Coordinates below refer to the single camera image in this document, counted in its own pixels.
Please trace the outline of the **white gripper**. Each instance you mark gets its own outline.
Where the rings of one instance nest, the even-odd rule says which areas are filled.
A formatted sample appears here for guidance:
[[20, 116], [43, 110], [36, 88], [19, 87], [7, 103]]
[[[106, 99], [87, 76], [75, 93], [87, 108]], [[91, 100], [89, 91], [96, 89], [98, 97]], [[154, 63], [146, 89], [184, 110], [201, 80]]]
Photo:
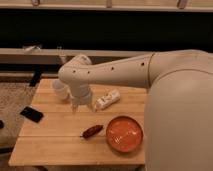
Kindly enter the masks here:
[[94, 112], [95, 109], [93, 107], [92, 102], [92, 90], [88, 84], [80, 84], [80, 85], [70, 85], [70, 96], [71, 101], [74, 105], [72, 105], [72, 112], [76, 113], [78, 110], [78, 105], [88, 105], [88, 108]]

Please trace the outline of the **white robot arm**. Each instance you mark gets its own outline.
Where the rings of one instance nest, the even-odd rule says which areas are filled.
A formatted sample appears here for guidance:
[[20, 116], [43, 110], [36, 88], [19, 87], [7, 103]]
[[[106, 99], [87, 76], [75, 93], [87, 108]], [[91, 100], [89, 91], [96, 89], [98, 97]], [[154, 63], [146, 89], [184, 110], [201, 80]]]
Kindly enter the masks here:
[[213, 54], [152, 52], [102, 64], [77, 55], [58, 72], [72, 102], [90, 102], [92, 84], [146, 88], [146, 171], [213, 171]]

